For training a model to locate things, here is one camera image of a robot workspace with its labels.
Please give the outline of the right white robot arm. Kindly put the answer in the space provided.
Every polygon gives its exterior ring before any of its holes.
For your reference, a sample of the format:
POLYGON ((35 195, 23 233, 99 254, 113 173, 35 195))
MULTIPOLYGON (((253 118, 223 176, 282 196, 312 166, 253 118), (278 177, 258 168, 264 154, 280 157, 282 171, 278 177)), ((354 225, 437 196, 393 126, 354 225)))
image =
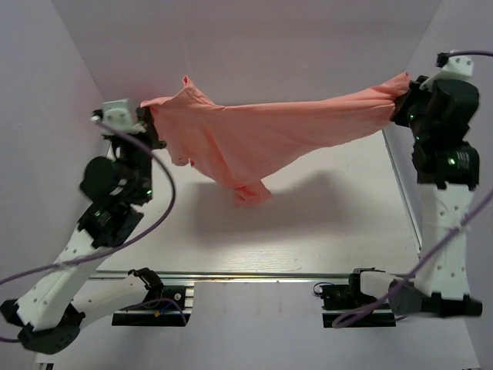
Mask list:
POLYGON ((478 89, 457 79, 410 83, 397 98, 392 122, 414 137, 412 163, 422 202, 421 257, 406 277, 361 268, 350 277, 349 301, 375 309, 387 303, 395 315, 479 317, 466 271, 466 217, 479 184, 480 156, 465 140, 479 107, 478 89))

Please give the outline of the salmon pink t shirt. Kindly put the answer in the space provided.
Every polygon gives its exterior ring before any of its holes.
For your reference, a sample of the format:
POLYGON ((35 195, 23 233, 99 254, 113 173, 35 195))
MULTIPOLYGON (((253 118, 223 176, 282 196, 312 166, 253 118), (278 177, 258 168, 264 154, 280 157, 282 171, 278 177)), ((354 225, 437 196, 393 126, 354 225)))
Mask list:
POLYGON ((238 106, 215 104, 188 77, 173 97, 141 102, 176 166, 190 165, 232 190, 236 205, 266 202, 262 180, 299 157, 385 128, 409 90, 403 72, 378 86, 331 99, 238 106))

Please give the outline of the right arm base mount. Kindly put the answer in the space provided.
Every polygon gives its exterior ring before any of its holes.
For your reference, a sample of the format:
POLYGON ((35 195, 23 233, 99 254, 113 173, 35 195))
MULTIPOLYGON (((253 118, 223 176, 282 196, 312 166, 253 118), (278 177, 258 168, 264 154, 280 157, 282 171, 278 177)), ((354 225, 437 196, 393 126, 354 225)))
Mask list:
MULTIPOLYGON (((377 299, 357 291, 355 283, 334 284, 319 282, 313 287, 314 294, 323 301, 322 320, 324 328, 332 328, 335 319, 351 309, 372 304, 377 299)), ((352 324, 351 328, 391 328, 396 327, 398 319, 390 311, 388 304, 379 306, 379 312, 372 311, 368 316, 352 324)))

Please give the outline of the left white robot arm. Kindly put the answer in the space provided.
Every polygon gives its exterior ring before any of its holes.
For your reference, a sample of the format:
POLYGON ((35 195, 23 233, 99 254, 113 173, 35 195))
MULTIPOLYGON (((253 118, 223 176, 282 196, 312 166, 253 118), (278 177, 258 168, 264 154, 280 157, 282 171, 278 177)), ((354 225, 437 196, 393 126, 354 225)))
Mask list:
POLYGON ((94 321, 120 309, 153 308, 163 298, 163 283, 147 267, 129 271, 100 294, 79 295, 105 259, 144 238, 170 213, 165 210, 149 229, 132 235, 143 219, 138 207, 153 198, 152 166, 164 165, 153 154, 166 144, 159 140, 150 108, 132 109, 127 99, 106 102, 91 120, 109 141, 112 157, 97 156, 86 165, 79 189, 90 205, 55 262, 39 269, 43 277, 20 298, 1 305, 5 321, 19 329, 14 341, 27 351, 54 355, 94 321))

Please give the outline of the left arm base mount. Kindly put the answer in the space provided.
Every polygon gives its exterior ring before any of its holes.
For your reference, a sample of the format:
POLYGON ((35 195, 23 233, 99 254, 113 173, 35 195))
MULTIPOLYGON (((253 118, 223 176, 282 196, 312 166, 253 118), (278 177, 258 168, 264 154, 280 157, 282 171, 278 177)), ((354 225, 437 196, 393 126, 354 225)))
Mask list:
POLYGON ((165 285, 146 297, 145 304, 112 315, 113 327, 182 328, 193 307, 192 285, 165 285))

